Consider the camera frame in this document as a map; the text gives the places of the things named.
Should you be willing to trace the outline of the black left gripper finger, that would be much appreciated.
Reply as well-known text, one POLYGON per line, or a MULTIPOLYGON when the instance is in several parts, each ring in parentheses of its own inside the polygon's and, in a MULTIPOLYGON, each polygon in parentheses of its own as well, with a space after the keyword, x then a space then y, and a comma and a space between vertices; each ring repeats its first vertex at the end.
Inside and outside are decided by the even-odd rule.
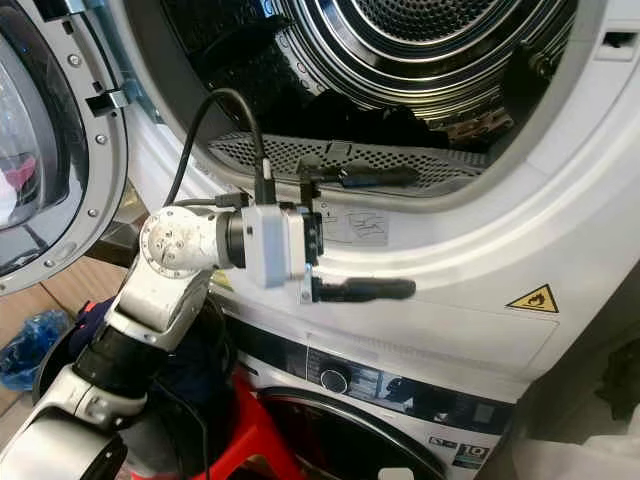
POLYGON ((338 184, 348 189, 376 187, 408 187, 419 180, 419 170, 411 166, 333 166, 321 170, 320 182, 338 184))
POLYGON ((365 303, 375 300, 408 300, 416 293, 416 282, 401 278, 349 278, 340 283, 316 280, 316 301, 365 303))

